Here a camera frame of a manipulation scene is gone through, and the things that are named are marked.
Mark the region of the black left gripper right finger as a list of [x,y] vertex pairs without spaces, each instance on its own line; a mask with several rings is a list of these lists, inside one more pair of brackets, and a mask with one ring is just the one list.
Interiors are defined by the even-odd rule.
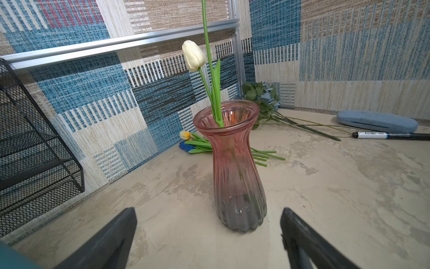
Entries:
[[357,269],[292,209],[283,209],[282,242],[292,269]]

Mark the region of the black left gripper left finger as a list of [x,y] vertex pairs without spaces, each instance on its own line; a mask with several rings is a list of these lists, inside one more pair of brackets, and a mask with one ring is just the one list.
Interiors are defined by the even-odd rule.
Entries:
[[135,209],[133,207],[124,209],[56,268],[126,268],[136,227]]

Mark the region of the pink ribbed glass vase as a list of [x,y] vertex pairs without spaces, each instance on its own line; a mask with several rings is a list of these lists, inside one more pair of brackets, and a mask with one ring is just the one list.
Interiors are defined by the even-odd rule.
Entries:
[[216,212],[229,229],[254,231],[267,215],[267,202],[252,152],[249,135],[260,109],[248,100],[222,102],[224,127],[215,122],[209,107],[193,119],[195,128],[213,149],[213,188]]

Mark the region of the white tulip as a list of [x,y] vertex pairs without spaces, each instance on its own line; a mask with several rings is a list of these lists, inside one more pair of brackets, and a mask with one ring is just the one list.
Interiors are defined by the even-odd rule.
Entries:
[[223,120],[222,111],[221,111],[221,86],[220,86],[221,64],[220,64],[220,61],[218,61],[216,64],[216,67],[213,66],[211,47],[210,47],[209,35],[208,35],[208,26],[207,26],[206,1],[201,0],[201,2],[202,2],[204,38],[205,38],[205,43],[206,43],[209,70],[210,70],[210,74],[211,74],[211,87],[208,86],[203,75],[201,75],[201,77],[202,77],[202,81],[205,84],[207,95],[208,95],[209,100],[211,102],[213,117],[214,117],[216,123],[218,124],[218,126],[221,128],[221,127],[224,127],[224,120]]
[[202,79],[203,85],[205,87],[206,93],[209,97],[209,100],[211,102],[211,108],[212,108],[212,115],[214,119],[217,119],[216,116],[216,103],[215,98],[213,96],[213,91],[211,90],[211,87],[208,85],[207,80],[205,78],[203,68],[205,68],[206,65],[206,57],[201,50],[201,48],[197,45],[197,43],[186,40],[182,44],[182,52],[185,60],[185,64],[187,66],[187,69],[190,72],[199,72],[200,77]]

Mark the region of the teal cylindrical vase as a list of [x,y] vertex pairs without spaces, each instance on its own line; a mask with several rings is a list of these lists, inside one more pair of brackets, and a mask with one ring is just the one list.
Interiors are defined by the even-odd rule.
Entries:
[[1,269],[41,269],[31,259],[1,243]]

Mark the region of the blue tulip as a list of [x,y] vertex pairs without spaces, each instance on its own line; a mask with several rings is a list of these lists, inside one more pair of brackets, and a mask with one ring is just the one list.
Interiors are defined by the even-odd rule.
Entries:
[[[196,143],[197,141],[193,141],[193,140],[183,141],[179,143],[179,147],[189,154],[213,153],[213,149],[210,144],[206,146],[206,145],[203,145],[201,142],[199,142],[200,145],[197,145]],[[276,160],[282,160],[282,161],[286,160],[286,158],[284,157],[276,156],[275,155],[277,153],[276,151],[260,151],[260,150],[251,148],[251,152],[252,152],[252,157],[254,159],[255,164],[262,167],[268,166],[266,162],[269,159],[276,159]]]

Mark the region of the black white marker pen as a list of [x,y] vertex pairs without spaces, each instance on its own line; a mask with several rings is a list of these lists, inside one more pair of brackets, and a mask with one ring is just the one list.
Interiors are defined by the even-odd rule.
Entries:
[[430,135],[426,133],[386,133],[386,132],[353,132],[355,139],[379,139],[379,140],[418,140],[429,141]]

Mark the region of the blue glasses case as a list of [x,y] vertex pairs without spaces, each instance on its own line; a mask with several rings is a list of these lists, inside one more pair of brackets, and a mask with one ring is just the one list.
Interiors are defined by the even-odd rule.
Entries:
[[412,118],[370,111],[340,111],[337,121],[352,127],[388,133],[414,133],[418,128],[418,122]]

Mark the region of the dusty blue hydrangea bunch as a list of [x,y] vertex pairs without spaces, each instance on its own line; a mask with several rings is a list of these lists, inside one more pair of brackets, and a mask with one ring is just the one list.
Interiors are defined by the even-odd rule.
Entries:
[[336,129],[334,126],[327,126],[305,120],[300,120],[303,123],[299,123],[294,121],[292,118],[282,115],[278,111],[281,106],[281,99],[278,95],[277,88],[274,85],[267,85],[262,82],[246,82],[242,85],[239,97],[256,103],[260,109],[258,119],[253,127],[254,130],[262,124],[289,126],[294,129],[318,134],[334,141],[341,141],[340,137],[333,136],[316,129],[316,127],[327,127],[339,131],[339,129]]

